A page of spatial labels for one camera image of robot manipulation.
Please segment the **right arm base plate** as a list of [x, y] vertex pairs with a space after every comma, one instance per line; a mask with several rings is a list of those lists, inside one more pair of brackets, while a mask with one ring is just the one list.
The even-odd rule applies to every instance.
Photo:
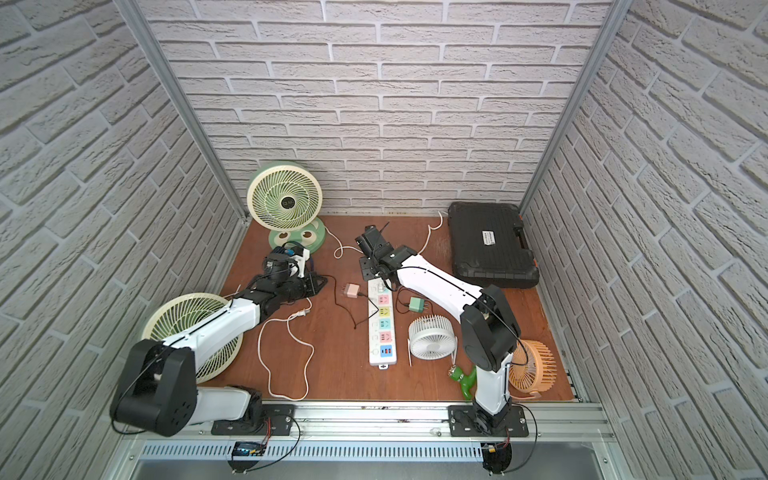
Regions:
[[524, 410], [516, 404], [508, 404], [495, 414], [488, 414], [475, 404], [450, 405], [447, 407], [452, 437], [510, 437], [529, 436]]

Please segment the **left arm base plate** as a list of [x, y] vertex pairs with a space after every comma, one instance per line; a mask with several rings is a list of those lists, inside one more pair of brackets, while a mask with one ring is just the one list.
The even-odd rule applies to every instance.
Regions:
[[276, 436], [291, 434], [296, 407], [288, 403], [267, 403], [250, 407], [238, 420], [218, 420], [213, 423], [214, 436]]

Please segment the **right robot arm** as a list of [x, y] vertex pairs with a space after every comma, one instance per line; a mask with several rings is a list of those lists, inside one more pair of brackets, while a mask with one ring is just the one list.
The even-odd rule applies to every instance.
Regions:
[[513, 405], [508, 375], [520, 328], [504, 292], [479, 287], [434, 266], [407, 247], [393, 247], [369, 225], [356, 238], [363, 278], [379, 278], [426, 297], [458, 320], [462, 347], [476, 367], [475, 418], [494, 426]]

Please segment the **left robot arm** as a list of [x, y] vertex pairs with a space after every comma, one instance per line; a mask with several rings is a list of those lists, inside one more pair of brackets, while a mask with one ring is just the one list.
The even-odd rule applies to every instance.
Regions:
[[327, 279], [310, 251], [296, 242], [273, 249], [262, 273], [223, 306], [179, 333], [143, 339], [129, 351], [109, 408], [114, 428], [164, 437], [189, 424], [211, 422], [221, 433], [260, 433], [266, 424], [262, 395], [247, 387], [201, 387], [196, 374], [241, 334], [269, 320], [282, 306], [317, 295]]

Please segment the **green USB charger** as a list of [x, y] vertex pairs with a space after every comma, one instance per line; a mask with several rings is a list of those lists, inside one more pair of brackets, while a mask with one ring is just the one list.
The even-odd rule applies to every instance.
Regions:
[[411, 297], [408, 302], [408, 309], [411, 312], [422, 313], [425, 308], [425, 300], [420, 297]]

